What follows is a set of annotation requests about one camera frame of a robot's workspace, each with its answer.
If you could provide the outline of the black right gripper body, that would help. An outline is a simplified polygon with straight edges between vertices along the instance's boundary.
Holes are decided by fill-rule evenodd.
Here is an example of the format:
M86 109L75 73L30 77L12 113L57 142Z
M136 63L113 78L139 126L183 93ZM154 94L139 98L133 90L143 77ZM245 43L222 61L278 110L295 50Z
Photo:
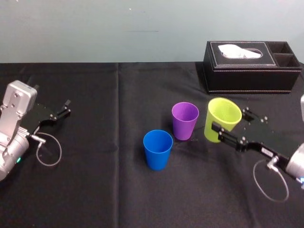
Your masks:
M246 130L237 135L246 140L247 150L254 150L268 158L278 157L277 166L286 167L300 143L273 131L268 124L248 123Z

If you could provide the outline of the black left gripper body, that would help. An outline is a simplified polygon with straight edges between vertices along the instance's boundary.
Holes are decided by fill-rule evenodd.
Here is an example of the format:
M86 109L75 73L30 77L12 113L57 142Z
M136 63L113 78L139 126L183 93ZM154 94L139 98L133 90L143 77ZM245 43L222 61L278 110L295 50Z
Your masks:
M53 111L43 104L36 103L22 119L20 126L32 135L39 127L52 123Z

